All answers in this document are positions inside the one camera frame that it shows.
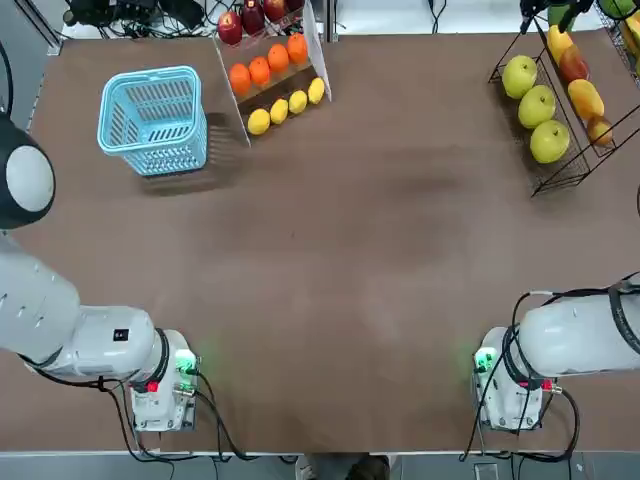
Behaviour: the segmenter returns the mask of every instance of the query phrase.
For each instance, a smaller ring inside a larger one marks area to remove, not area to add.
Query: fruit display rack
[[[627,51],[624,45],[624,40],[622,38],[622,32],[620,31],[620,22],[621,20],[613,20],[602,11],[598,2],[594,3],[593,8],[598,12],[598,16],[602,21],[602,25],[604,25],[605,30],[607,31],[607,35],[611,38],[611,42],[613,46],[616,48],[618,55],[622,59],[622,63],[627,67],[631,78],[636,82],[636,87],[640,88],[640,77],[638,77],[636,70],[636,59]]]
[[[603,23],[605,19],[608,19],[608,17],[602,14],[602,12],[601,17],[603,17]],[[531,132],[522,127],[518,122],[518,101],[505,98],[506,96],[504,95],[504,92],[502,92],[505,111],[507,112],[507,116],[511,123],[512,133],[516,138],[516,142],[522,146],[525,167],[532,177],[532,197],[538,193],[579,185],[585,178],[600,167],[605,160],[609,159],[611,155],[613,155],[619,148],[636,135],[638,131],[640,131],[640,127],[636,127],[622,140],[615,136],[615,132],[620,131],[620,125],[633,117],[634,114],[640,110],[640,103],[638,103],[615,123],[612,123],[608,131],[614,133],[614,139],[611,141],[610,145],[599,146],[589,140],[587,128],[580,120],[580,116],[569,97],[567,84],[562,80],[560,70],[556,62],[553,60],[553,56],[547,44],[547,37],[537,18],[533,19],[533,23],[542,42],[542,50],[537,56],[532,57],[538,70],[536,84],[547,85],[553,91],[557,99],[557,105],[560,107],[559,109],[556,109],[554,118],[568,128],[570,141],[569,147],[558,161],[550,164],[540,164],[536,162],[529,151],[529,139],[531,137]],[[622,40],[619,39],[619,30],[617,40],[619,43],[616,43],[615,31],[611,29],[611,26],[607,27],[607,24],[608,22],[604,24],[607,29],[607,33],[613,40],[616,50],[623,58],[623,61],[636,82],[636,85],[640,88],[638,77],[632,70],[633,63],[631,63],[627,57],[624,46],[621,44]],[[505,59],[507,59],[507,55],[523,35],[524,34],[522,33],[518,33],[515,39],[511,42],[494,67],[489,78],[489,83],[496,83],[500,87],[502,86],[502,72],[507,64]],[[590,162],[588,157],[595,157],[595,161]]]
[[[319,100],[312,100],[310,92],[311,85],[317,77],[322,79],[323,92],[326,91],[328,101],[331,100],[329,79],[311,2],[309,0],[287,1],[286,4],[303,6],[286,12],[277,21],[265,20],[264,28],[252,34],[248,34],[245,27],[245,31],[241,33],[241,38],[236,40],[236,43],[230,44],[228,39],[220,37],[220,32],[214,37],[218,59],[226,74],[228,92],[233,99],[231,108],[235,110],[234,116],[239,120],[239,122],[234,121],[234,130],[237,130],[236,125],[241,125],[243,138],[248,146],[257,141],[267,130],[279,129],[282,122],[288,123],[287,118],[295,118],[304,111],[316,108],[315,104]],[[278,60],[282,58],[279,51],[284,52],[286,61]],[[275,55],[272,57],[272,53],[275,52],[278,52],[280,57]],[[282,65],[277,69],[276,61]],[[234,74],[234,69],[238,67],[240,76]],[[259,75],[264,80],[258,81]],[[292,106],[294,94],[297,95],[298,100],[300,95],[304,97],[304,102],[299,101],[296,104],[299,107]],[[271,108],[275,107],[276,103],[282,105],[282,100],[287,99],[289,99],[288,108],[284,110],[284,119],[276,122],[279,116],[274,117],[275,114],[271,112]],[[264,119],[265,112],[266,117],[271,115],[270,122],[268,118]],[[261,115],[260,125],[262,126],[256,127],[258,123],[256,120],[253,121],[252,129],[251,119],[254,114]]]

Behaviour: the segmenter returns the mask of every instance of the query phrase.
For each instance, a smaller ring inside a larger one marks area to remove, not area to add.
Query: orange
[[[267,59],[269,60],[271,70],[274,72],[283,72],[289,66],[289,54],[287,53],[287,49],[284,48],[284,45],[279,43],[276,43],[269,49]]]
[[[236,95],[245,95],[251,88],[251,75],[249,69],[241,63],[236,63],[229,70],[229,83]]]
[[[269,83],[271,72],[269,71],[269,64],[264,57],[256,57],[251,60],[249,64],[249,72],[251,72],[251,80],[256,85],[264,86]]]
[[[307,61],[307,42],[300,33],[294,33],[289,37],[287,50],[293,63],[304,63]]]

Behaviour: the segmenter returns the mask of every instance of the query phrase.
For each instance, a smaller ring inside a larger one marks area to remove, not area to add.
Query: green apple
[[[569,129],[557,120],[547,120],[533,131],[529,147],[538,163],[557,162],[569,148]]]
[[[551,120],[556,113],[556,98],[546,85],[536,85],[520,100],[518,120],[525,128],[536,128],[542,122]]]
[[[526,55],[516,55],[502,72],[504,91],[511,98],[521,99],[536,83],[538,69],[533,58]]]

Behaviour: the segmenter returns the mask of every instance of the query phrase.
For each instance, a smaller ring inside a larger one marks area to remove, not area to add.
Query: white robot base
[[[160,382],[149,385],[146,392],[131,388],[131,404],[136,430],[166,432],[192,430],[195,427],[197,376],[184,373],[197,368],[197,358],[187,341],[175,330],[164,330],[169,340],[169,364]]]
[[[487,394],[481,410],[480,422],[494,430],[531,430],[538,426],[542,405],[542,389],[531,390],[527,401],[527,390],[509,376],[504,362],[497,366],[502,354],[502,338],[507,329],[493,328],[482,341],[480,349],[474,355],[474,384],[476,400],[482,400],[482,394],[493,369],[493,378],[487,387]]]

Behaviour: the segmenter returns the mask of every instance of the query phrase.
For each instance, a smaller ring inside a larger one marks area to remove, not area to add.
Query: red apple
[[[218,35],[227,45],[235,45],[242,40],[242,20],[235,12],[225,12],[218,18]]]
[[[560,57],[560,72],[567,83],[579,78],[589,80],[589,66],[584,61],[577,45],[571,45]]]
[[[255,35],[264,28],[264,12],[258,0],[244,0],[242,26],[249,35]]]
[[[304,0],[287,0],[287,7],[290,12],[298,10],[304,6]]]
[[[264,0],[264,14],[272,22],[277,22],[287,13],[284,0]]]

